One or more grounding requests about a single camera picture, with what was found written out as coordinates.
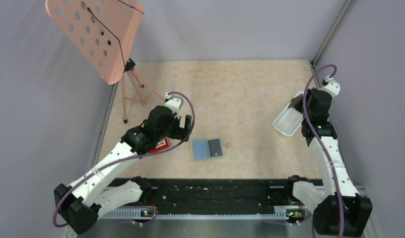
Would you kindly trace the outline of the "black gold VIP card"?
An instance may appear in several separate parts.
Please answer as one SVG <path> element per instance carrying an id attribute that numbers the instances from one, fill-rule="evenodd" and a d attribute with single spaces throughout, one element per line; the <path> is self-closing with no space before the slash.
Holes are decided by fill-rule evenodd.
<path id="1" fill-rule="evenodd" d="M 303 113 L 303 95 L 291 99 L 288 109 L 294 108 L 296 111 Z"/>

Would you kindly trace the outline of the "beige card holder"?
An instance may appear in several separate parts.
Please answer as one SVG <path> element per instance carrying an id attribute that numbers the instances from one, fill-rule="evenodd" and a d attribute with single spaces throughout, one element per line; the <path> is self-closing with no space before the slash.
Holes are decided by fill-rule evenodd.
<path id="1" fill-rule="evenodd" d="M 191 149 L 192 149 L 191 156 L 194 161 L 215 159 L 215 158 L 211 158 L 210 154 L 209 154 L 208 140 L 211 140 L 211 139 L 195 139 L 191 142 Z"/>

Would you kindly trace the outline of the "grey card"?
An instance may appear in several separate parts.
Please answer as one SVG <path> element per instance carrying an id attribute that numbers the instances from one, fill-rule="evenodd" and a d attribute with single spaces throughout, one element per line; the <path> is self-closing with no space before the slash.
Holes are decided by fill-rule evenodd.
<path id="1" fill-rule="evenodd" d="M 211 158 L 223 156 L 223 149 L 220 138 L 208 140 L 208 147 Z"/>

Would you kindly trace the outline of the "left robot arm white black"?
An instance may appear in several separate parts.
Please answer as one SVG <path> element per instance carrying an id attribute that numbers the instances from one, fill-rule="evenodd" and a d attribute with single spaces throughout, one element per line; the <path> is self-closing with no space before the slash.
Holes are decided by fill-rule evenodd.
<path id="1" fill-rule="evenodd" d="M 69 185 L 60 184 L 54 189 L 55 210 L 53 225 L 57 216 L 65 220 L 78 235 L 88 231 L 107 213 L 128 203 L 147 204 L 151 191 L 141 177 L 134 177 L 117 187 L 110 183 L 127 167 L 145 157 L 153 156 L 151 150 L 165 138 L 176 139 L 180 144 L 188 141 L 195 125 L 195 115 L 185 117 L 185 126 L 180 126 L 180 111 L 167 106 L 156 106 L 148 118 L 127 132 L 110 153 L 95 167 Z"/>

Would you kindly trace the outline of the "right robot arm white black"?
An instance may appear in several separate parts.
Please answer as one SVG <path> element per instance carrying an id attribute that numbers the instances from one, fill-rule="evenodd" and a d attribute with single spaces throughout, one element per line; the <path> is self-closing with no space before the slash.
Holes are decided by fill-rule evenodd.
<path id="1" fill-rule="evenodd" d="M 373 205 L 353 185 L 341 158 L 337 133 L 328 120 L 332 99 L 329 92 L 309 89 L 291 101 L 303 115 L 301 133 L 316 158 L 324 190 L 320 192 L 307 178 L 292 176 L 283 198 L 289 204 L 301 201 L 305 205 L 316 233 L 359 238 Z"/>

